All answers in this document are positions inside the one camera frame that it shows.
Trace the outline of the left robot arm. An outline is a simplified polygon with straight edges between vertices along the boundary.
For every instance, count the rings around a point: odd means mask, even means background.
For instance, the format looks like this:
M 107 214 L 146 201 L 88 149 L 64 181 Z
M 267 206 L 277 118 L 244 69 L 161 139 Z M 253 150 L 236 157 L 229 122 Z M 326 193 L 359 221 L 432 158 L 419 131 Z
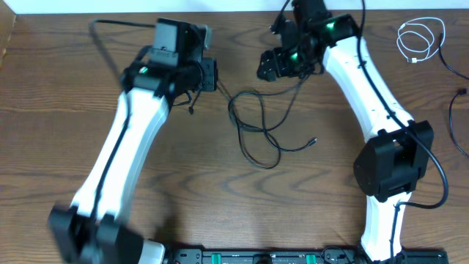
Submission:
M 180 95 L 193 105 L 216 88 L 216 61 L 204 56 L 209 26 L 158 19 L 118 79 L 117 110 L 102 150 L 69 208 L 54 207 L 48 226 L 65 263 L 162 263 L 166 247 L 128 227 L 133 194 L 149 149 Z

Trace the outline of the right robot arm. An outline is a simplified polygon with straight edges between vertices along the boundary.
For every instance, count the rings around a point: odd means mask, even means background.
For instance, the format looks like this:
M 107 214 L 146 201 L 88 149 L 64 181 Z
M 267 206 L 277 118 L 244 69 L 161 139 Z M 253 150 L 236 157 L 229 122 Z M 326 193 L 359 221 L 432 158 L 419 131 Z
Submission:
M 400 232 L 405 203 L 425 175 L 433 141 L 427 121 L 416 122 L 380 76 L 351 15 L 333 16 L 323 1 L 291 1 L 295 19 L 279 14 L 270 27 L 281 46 L 264 52 L 256 72 L 264 81 L 329 73 L 361 127 L 365 145 L 353 173 L 366 195 L 361 236 L 369 263 L 403 260 Z

